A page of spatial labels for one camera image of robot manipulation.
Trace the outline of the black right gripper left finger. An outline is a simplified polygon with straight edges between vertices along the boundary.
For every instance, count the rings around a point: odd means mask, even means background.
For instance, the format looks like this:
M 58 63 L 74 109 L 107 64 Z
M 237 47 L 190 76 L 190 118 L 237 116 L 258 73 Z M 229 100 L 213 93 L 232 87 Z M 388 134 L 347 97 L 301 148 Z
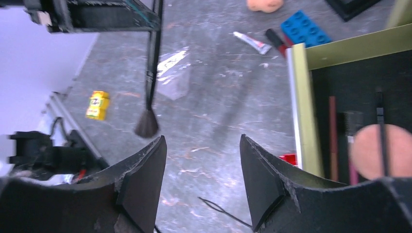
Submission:
M 0 180 L 3 233 L 151 233 L 155 227 L 167 144 L 141 151 L 79 183 L 45 186 Z

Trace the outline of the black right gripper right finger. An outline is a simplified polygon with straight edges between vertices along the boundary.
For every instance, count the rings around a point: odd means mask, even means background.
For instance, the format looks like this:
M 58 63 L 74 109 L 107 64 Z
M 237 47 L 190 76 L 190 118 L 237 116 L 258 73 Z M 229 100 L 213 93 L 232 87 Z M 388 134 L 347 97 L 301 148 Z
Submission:
M 312 175 L 242 135 L 240 158 L 257 233 L 409 233 L 412 181 L 383 177 L 354 186 Z

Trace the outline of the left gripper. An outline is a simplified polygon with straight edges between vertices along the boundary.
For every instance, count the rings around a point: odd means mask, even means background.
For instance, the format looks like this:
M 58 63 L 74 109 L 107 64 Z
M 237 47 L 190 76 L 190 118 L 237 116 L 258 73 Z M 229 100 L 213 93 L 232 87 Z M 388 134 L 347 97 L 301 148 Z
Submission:
M 50 33 L 159 31 L 161 1 L 149 8 L 140 0 L 2 0 L 0 6 L 23 6 L 32 22 Z

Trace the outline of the large black powder brush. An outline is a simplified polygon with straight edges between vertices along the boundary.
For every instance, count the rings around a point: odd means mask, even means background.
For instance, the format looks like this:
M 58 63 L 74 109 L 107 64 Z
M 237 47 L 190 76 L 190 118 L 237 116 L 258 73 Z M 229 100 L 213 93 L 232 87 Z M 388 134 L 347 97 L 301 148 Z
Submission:
M 142 138 L 151 138 L 159 130 L 158 122 L 153 111 L 153 101 L 157 79 L 157 66 L 160 56 L 161 32 L 159 29 L 150 32 L 147 53 L 146 80 L 145 80 L 145 110 L 135 128 L 135 134 Z

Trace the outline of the black wire loop tool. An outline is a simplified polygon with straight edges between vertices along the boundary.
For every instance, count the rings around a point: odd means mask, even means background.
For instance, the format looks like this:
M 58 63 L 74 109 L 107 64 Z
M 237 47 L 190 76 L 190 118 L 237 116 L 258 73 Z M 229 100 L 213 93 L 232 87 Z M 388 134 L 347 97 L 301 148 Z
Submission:
M 201 200 L 204 204 L 206 204 L 209 208 L 211 208 L 211 209 L 213 209 L 213 210 L 215 210 L 215 211 L 217 211 L 217 212 L 219 212 L 219 213 L 225 214 L 226 216 L 230 217 L 231 219 L 233 219 L 233 220 L 241 223 L 242 225 L 244 225 L 244 226 L 246 226 L 246 227 L 248 227 L 248 228 L 250 228 L 250 229 L 252 228 L 252 226 L 251 226 L 250 224 L 242 221 L 241 219 L 239 219 L 239 218 L 237 218 L 236 216 L 232 215 L 231 213 L 227 212 L 224 208 L 222 208 L 222 207 L 219 206 L 218 204 L 216 204 L 216 203 L 214 203 L 214 202 L 212 202 L 212 201 L 210 201 L 210 200 L 204 199 L 204 198 L 202 198 L 202 197 L 197 197 L 197 198 L 200 199 L 200 200 Z

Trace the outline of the thin pink lip pencil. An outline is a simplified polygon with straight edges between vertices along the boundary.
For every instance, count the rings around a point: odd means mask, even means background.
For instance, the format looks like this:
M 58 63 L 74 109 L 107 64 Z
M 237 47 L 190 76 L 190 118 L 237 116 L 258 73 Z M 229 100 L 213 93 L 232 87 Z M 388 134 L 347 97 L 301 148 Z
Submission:
M 329 145 L 330 145 L 330 178 L 339 180 L 338 172 L 338 131 L 336 100 L 334 96 L 329 97 Z

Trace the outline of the round peach powder puff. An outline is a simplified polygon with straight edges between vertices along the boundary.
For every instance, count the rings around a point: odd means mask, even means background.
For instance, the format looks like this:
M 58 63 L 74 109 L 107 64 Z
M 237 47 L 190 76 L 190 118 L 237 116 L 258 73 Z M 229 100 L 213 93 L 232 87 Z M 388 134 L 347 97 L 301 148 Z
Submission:
M 406 129 L 386 124 L 386 146 L 390 175 L 412 176 L 412 134 Z M 349 146 L 349 157 L 357 172 L 373 180 L 384 175 L 380 128 L 372 124 L 361 128 Z

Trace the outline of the pink spoolie brush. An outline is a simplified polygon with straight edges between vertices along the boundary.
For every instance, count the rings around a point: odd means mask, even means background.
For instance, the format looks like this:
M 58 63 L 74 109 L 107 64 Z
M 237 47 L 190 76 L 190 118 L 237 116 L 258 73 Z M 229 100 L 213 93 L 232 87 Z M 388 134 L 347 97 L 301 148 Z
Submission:
M 354 135 L 363 127 L 363 113 L 359 111 L 346 111 L 343 113 L 343 116 L 345 136 L 347 138 L 349 184 L 356 185 L 359 182 L 359 176 L 351 162 L 350 149 L 354 143 Z

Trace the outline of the small silver white tube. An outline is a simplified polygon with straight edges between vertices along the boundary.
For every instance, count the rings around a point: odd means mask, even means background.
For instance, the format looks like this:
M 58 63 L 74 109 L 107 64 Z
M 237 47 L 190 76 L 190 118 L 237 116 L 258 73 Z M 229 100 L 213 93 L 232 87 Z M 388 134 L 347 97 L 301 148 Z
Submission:
M 271 45 L 258 41 L 246 34 L 233 32 L 233 35 L 253 47 L 261 55 L 265 55 L 272 48 Z

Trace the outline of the green drawer cabinet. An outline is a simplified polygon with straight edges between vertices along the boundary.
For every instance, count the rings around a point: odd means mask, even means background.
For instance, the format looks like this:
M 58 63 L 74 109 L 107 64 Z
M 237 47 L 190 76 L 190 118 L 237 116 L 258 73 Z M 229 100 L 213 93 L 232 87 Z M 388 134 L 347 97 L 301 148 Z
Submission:
M 376 88 L 385 122 L 412 129 L 412 3 L 397 0 L 386 29 L 332 43 L 287 50 L 299 167 L 330 178 L 329 97 L 336 100 L 339 180 L 349 183 L 346 111 L 375 124 Z

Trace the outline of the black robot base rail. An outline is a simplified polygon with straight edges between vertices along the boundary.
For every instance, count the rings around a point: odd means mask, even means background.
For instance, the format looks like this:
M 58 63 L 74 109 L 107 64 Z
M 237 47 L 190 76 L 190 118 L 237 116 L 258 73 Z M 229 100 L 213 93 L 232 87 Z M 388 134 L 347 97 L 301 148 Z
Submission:
M 66 132 L 60 116 L 54 119 L 49 134 L 15 132 L 8 137 L 16 145 L 15 154 L 8 157 L 8 163 L 13 165 L 9 173 L 12 177 L 51 185 L 76 183 L 109 166 L 92 151 L 78 130 Z

